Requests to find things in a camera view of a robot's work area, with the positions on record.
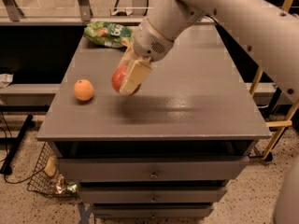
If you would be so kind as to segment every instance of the speckled floor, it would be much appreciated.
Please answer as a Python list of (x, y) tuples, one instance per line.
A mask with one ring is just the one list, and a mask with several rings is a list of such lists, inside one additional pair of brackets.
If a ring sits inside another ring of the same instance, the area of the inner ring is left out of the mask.
[[(16, 135), (26, 116), (5, 115), (11, 132)], [(43, 116), (34, 116), (36, 126), (31, 128), (21, 142), (20, 149), (12, 162), (13, 174), (7, 177), (9, 182), (18, 182), (30, 176), (44, 145), (36, 141), (38, 128)], [(2, 121), (0, 126), (6, 130)], [(257, 147), (260, 150), (267, 145), (262, 140)], [(215, 210), (209, 217), (198, 220), (184, 219), (135, 219), (106, 221), (107, 224), (268, 224), (285, 174), (299, 155), (299, 135), (290, 127), (273, 150), (272, 162), (252, 159), (236, 180), (231, 180), (228, 192), (219, 203), (214, 203)], [(5, 155), (1, 146), (0, 159)], [(1, 175), (0, 179), (0, 224), (7, 223), (102, 223), (100, 219), (89, 216), (88, 205), (80, 199), (48, 198), (27, 190), (28, 180), (20, 184), (8, 184)]]

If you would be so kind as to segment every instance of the drawer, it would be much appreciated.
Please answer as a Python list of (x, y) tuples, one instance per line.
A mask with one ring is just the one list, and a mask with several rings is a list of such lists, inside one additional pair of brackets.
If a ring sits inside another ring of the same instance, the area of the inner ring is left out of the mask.
[(215, 203), (225, 193), (225, 187), (92, 187), (78, 189), (78, 195), (85, 203)]
[(212, 206), (178, 205), (178, 206), (92, 206), (92, 212), (102, 219), (113, 218), (171, 218), (171, 217), (207, 217), (213, 211)]
[(69, 181), (176, 181), (235, 179), (249, 157), (198, 159), (59, 159), (59, 170)]

